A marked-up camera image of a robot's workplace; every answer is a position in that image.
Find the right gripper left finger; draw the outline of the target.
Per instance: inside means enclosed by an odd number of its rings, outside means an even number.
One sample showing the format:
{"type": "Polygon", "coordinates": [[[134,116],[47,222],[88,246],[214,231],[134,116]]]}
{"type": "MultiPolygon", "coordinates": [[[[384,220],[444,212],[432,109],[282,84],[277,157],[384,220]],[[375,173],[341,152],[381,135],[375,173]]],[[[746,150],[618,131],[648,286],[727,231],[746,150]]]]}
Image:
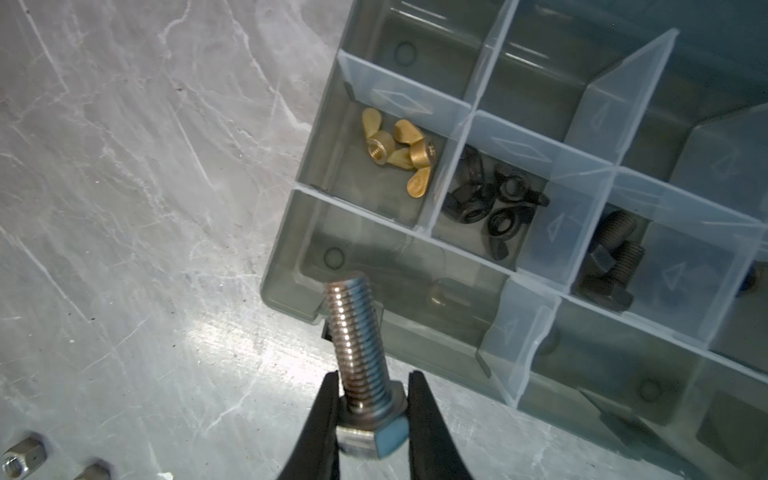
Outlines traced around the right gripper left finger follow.
{"type": "Polygon", "coordinates": [[[304,427],[278,479],[340,478],[336,437],[339,404],[339,375],[333,371],[324,376],[304,427]]]}

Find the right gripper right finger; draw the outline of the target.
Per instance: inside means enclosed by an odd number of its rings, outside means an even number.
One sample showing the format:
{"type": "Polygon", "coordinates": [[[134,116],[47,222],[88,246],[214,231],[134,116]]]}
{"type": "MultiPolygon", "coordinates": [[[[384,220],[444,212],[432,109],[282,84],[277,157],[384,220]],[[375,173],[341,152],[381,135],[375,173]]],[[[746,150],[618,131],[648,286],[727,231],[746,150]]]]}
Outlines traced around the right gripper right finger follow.
{"type": "Polygon", "coordinates": [[[408,377],[410,478],[472,479],[423,372],[408,377]]]}

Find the silver hex bolt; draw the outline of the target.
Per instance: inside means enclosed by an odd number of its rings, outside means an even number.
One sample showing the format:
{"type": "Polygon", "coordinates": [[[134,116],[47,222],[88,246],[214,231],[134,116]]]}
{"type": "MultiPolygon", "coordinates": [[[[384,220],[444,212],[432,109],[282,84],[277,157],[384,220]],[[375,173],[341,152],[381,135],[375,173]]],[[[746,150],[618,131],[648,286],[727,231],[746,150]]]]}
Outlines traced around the silver hex bolt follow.
{"type": "Polygon", "coordinates": [[[369,278],[349,272],[325,287],[329,328],[344,395],[336,438],[350,456],[383,459],[408,439],[408,401],[393,381],[369,278]]]}

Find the black hex bolt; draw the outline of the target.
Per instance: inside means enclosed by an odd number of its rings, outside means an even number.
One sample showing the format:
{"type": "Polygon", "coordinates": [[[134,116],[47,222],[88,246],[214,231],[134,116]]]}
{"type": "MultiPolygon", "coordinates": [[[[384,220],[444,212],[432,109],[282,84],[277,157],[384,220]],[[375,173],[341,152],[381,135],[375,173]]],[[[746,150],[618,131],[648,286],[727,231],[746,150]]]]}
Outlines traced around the black hex bolt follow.
{"type": "Polygon", "coordinates": [[[645,248],[633,241],[624,241],[614,251],[597,244],[588,252],[577,293],[607,310],[628,310],[634,300],[628,284],[644,255],[645,248]]]}
{"type": "Polygon", "coordinates": [[[597,226],[584,260],[584,273],[602,276],[617,263],[616,251],[637,227],[637,219],[625,210],[616,210],[597,226]]]}

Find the black wing nut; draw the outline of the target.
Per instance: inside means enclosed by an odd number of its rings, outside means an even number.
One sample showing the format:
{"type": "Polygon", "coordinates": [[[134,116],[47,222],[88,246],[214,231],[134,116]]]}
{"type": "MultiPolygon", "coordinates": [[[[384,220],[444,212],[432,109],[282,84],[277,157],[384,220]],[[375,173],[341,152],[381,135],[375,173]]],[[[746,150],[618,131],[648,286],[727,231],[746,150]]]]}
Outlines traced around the black wing nut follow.
{"type": "Polygon", "coordinates": [[[533,221],[539,207],[548,207],[550,199],[532,188],[528,176],[506,163],[494,166],[494,200],[502,207],[494,210],[486,222],[488,249],[493,260],[509,256],[507,243],[524,225],[533,221]]]}
{"type": "Polygon", "coordinates": [[[471,145],[462,150],[458,174],[461,184],[446,195],[442,211],[460,224],[477,223],[490,214],[497,186],[486,177],[482,156],[471,145]]]}

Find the brass wing nut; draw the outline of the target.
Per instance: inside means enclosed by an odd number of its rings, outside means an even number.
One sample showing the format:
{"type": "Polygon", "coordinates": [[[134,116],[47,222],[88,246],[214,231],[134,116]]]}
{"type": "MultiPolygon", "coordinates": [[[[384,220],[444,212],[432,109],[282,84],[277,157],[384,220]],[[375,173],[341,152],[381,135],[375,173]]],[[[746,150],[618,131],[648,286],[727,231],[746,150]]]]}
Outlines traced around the brass wing nut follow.
{"type": "Polygon", "coordinates": [[[363,109],[361,124],[366,149],[373,162],[412,172],[406,191],[411,198],[422,198],[437,163],[434,142],[407,119],[396,121],[392,132],[385,131],[382,113],[372,107],[363,109]]]}

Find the black wing nut front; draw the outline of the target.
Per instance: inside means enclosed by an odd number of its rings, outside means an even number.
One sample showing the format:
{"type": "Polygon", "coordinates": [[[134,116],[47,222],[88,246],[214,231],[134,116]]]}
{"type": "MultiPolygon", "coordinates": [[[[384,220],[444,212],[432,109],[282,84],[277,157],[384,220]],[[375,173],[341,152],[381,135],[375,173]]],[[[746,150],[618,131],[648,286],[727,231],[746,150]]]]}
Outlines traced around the black wing nut front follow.
{"type": "Polygon", "coordinates": [[[462,150],[458,174],[461,184],[446,195],[442,211],[460,224],[477,223],[490,214],[497,186],[486,177],[482,156],[471,145],[462,150]]]}

